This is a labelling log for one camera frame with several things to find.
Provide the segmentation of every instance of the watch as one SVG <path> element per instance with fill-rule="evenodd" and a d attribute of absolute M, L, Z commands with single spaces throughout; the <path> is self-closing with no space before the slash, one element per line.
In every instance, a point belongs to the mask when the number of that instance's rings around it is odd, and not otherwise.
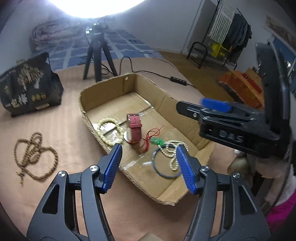
<path fill-rule="evenodd" d="M 125 132 L 125 140 L 129 144 L 136 144 L 139 143 L 142 138 L 142 132 L 141 132 L 141 118 L 139 114 L 128 114 L 127 115 L 127 123 L 128 128 L 130 131 Z"/>

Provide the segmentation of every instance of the clothes rack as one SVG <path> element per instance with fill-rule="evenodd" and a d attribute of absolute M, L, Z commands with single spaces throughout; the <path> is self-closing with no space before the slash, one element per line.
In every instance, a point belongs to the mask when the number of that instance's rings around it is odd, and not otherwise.
<path fill-rule="evenodd" d="M 230 64 L 231 66 L 234 67 L 234 70 L 235 70 L 236 67 L 237 67 L 237 63 L 232 63 L 232 62 L 230 62 L 230 61 L 228 60 L 229 55 L 226 56 L 226 60 L 224 60 L 224 61 L 223 61 L 223 60 L 219 60 L 219 59 L 217 59 L 217 58 L 215 58 L 215 57 L 209 55 L 208 47 L 204 44 L 205 39 L 206 39 L 206 37 L 207 37 L 207 34 L 208 34 L 208 32 L 209 32 L 209 30 L 210 30 L 210 28 L 211 28 L 211 26 L 212 26 L 212 24 L 213 24 L 213 21 L 214 21 L 214 19 L 215 19 L 215 16 L 216 16 L 216 14 L 217 14 L 217 11 L 218 11 L 218 8 L 219 8 L 219 5 L 220 5 L 221 0 L 217 0 L 217 2 L 218 2 L 218 4 L 217 4 L 217 6 L 216 6 L 215 12 L 214 12 L 214 14 L 213 14 L 213 16 L 212 16 L 211 22 L 210 22 L 210 24 L 209 24 L 209 26 L 208 26 L 208 28 L 207 28 L 207 31 L 206 31 L 206 33 L 205 33 L 205 35 L 204 35 L 204 37 L 203 37 L 202 42 L 194 42 L 194 43 L 191 45 L 191 48 L 190 48 L 189 53 L 188 53 L 188 55 L 187 55 L 187 59 L 191 59 L 193 62 L 195 62 L 195 63 L 198 65 L 198 68 L 200 69 L 201 66 L 203 65 L 204 61 L 206 60 L 206 57 L 210 57 L 210 58 L 215 59 L 215 60 L 217 60 L 217 61 L 219 61 L 219 62 L 222 62 L 222 63 L 223 63 L 223 66 L 225 66 L 226 64 Z M 203 55 L 203 57 L 202 57 L 201 60 L 199 60 L 199 59 L 197 59 L 197 58 L 193 58 L 193 57 L 191 56 L 191 53 L 192 53 L 193 50 L 196 50 L 197 52 L 199 52 L 199 53 L 201 53 L 201 54 Z"/>

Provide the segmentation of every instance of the metal frame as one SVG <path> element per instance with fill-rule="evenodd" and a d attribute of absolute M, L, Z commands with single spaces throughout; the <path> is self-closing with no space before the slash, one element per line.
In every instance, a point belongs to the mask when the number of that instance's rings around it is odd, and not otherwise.
<path fill-rule="evenodd" d="M 294 58 L 293 63 L 292 63 L 292 65 L 291 65 L 291 67 L 290 67 L 290 69 L 289 69 L 289 71 L 288 71 L 288 76 L 291 75 L 292 70 L 294 69 L 295 63 L 296 63 L 296 57 Z"/>
<path fill-rule="evenodd" d="M 117 72 L 112 60 L 112 56 L 109 51 L 109 47 L 107 45 L 107 42 L 104 38 L 104 30 L 100 26 L 98 28 L 93 27 L 93 29 L 97 29 L 99 33 L 95 33 L 91 37 L 91 43 L 89 45 L 88 51 L 87 51 L 87 59 L 85 63 L 84 73 L 83 73 L 83 80 L 87 79 L 87 73 L 89 70 L 89 65 L 91 62 L 91 59 L 94 60 L 94 73 L 95 73 L 95 80 L 96 82 L 102 81 L 102 49 L 104 51 L 104 54 L 108 60 L 108 64 L 111 68 L 112 74 L 114 76 L 117 76 Z"/>
<path fill-rule="evenodd" d="M 206 36 L 207 36 L 207 34 L 208 34 L 208 32 L 209 32 L 209 30 L 210 30 L 210 28 L 211 28 L 211 25 L 212 25 L 212 23 L 213 23 L 213 20 L 214 20 L 214 18 L 215 18 L 216 13 L 217 13 L 217 10 L 218 10 L 219 4 L 220 4 L 220 0 L 217 0 L 217 2 L 218 2 L 218 4 L 217 4 L 217 6 L 216 6 L 215 12 L 214 12 L 213 17 L 212 17 L 212 19 L 211 19 L 211 22 L 210 22 L 210 24 L 209 24 L 209 26 L 208 26 L 208 28 L 207 28 L 207 31 L 206 31 L 206 33 L 205 33 L 205 35 L 204 35 L 204 37 L 203 37 L 202 42 L 194 42 L 194 43 L 191 45 L 191 48 L 190 48 L 189 53 L 188 53 L 188 55 L 187 55 L 187 59 L 191 59 L 193 62 L 195 62 L 195 63 L 198 65 L 198 68 L 200 69 L 201 66 L 203 65 L 204 61 L 206 60 L 206 57 L 210 57 L 210 58 L 215 59 L 215 60 L 217 60 L 217 61 L 219 61 L 219 62 L 222 62 L 222 63 L 223 63 L 223 66 L 225 66 L 226 64 L 232 65 L 232 66 L 234 67 L 233 70 L 235 70 L 235 69 L 237 68 L 237 63 L 234 64 L 234 63 L 229 62 L 229 61 L 228 61 L 228 57 L 226 58 L 225 61 L 222 61 L 222 60 L 219 60 L 219 59 L 217 59 L 217 58 L 214 58 L 213 56 L 211 56 L 211 55 L 208 54 L 208 48 L 207 48 L 206 45 L 204 45 L 204 42 L 205 42 Z M 196 47 L 195 47 L 196 45 L 200 45 L 200 46 L 202 46 L 205 50 L 201 50 L 201 49 L 196 48 Z M 201 53 L 201 54 L 203 55 L 203 58 L 200 60 L 200 62 L 197 62 L 197 59 L 196 59 L 196 58 L 192 58 L 192 57 L 191 57 L 191 52 L 192 52 L 193 50 L 196 50 L 197 52 L 199 52 L 199 53 Z"/>

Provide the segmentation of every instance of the blue bangle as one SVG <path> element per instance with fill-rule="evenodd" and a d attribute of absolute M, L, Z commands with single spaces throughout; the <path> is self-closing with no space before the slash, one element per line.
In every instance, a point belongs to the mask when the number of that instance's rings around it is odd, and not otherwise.
<path fill-rule="evenodd" d="M 151 162 L 153 163 L 153 168 L 154 168 L 154 170 L 156 171 L 156 173 L 157 173 L 158 175 L 164 177 L 164 178 L 167 178 L 167 179 L 175 179 L 175 178 L 177 178 L 178 176 L 180 176 L 180 175 L 181 175 L 181 171 L 180 171 L 179 173 L 177 173 L 176 175 L 173 175 L 173 176 L 167 176 L 167 175 L 164 175 L 163 173 L 161 173 L 161 172 L 157 169 L 154 160 L 155 160 L 155 155 L 156 155 L 156 153 L 157 153 L 159 150 L 160 150 L 160 148 L 156 149 L 156 150 L 153 152 L 153 154 L 152 154 L 152 159 L 151 159 Z"/>

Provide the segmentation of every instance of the beige carpet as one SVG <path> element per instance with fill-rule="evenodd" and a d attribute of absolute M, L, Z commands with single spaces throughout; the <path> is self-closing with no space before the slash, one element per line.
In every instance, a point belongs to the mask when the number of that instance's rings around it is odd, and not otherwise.
<path fill-rule="evenodd" d="M 162 60 L 141 58 L 133 59 L 133 62 L 135 69 L 141 68 L 184 78 L 174 66 Z M 39 201 L 58 171 L 81 172 L 96 164 L 100 157 L 105 155 L 81 117 L 78 95 L 84 87 L 94 83 L 94 79 L 82 80 L 83 68 L 84 66 L 76 66 L 58 72 L 65 89 L 62 104 L 58 107 L 15 118 L 11 118 L 5 109 L 0 109 L 0 201 L 12 221 L 24 234 Z M 123 72 L 130 72 L 128 64 L 123 65 Z M 198 102 L 202 97 L 200 92 L 190 86 L 181 86 L 150 74 L 145 76 L 176 99 Z M 55 173 L 45 182 L 34 181 L 26 175 L 24 184 L 21 185 L 20 178 L 16 175 L 19 168 L 14 162 L 13 148 L 17 139 L 29 139 L 36 131 L 43 134 L 43 146 L 52 146 L 57 150 L 59 164 Z M 24 148 L 24 145 L 19 148 L 18 158 L 22 157 Z M 232 149 L 216 145 L 210 166 L 215 171 L 226 172 L 233 158 Z M 39 163 L 30 166 L 29 169 L 35 175 L 42 175 L 52 163 L 53 156 L 47 153 L 41 157 Z M 117 241 L 135 241 L 146 232 L 152 232 L 164 241 L 183 240 L 197 199 L 197 196 L 188 194 L 175 207 L 158 204 L 120 172 L 116 175 L 113 187 L 106 195 L 102 195 L 106 217 Z M 77 200 L 77 206 L 81 206 L 80 199 Z M 86 235 L 82 217 L 82 210 L 79 209 L 81 233 Z M 216 223 L 214 233 L 217 233 L 218 229 L 219 225 Z"/>
<path fill-rule="evenodd" d="M 221 101 L 234 102 L 233 98 L 220 87 L 216 80 L 227 72 L 226 68 L 220 65 L 205 62 L 200 69 L 186 56 L 177 53 L 160 52 L 162 56 L 173 63 L 182 75 L 185 76 L 206 98 L 217 99 Z"/>

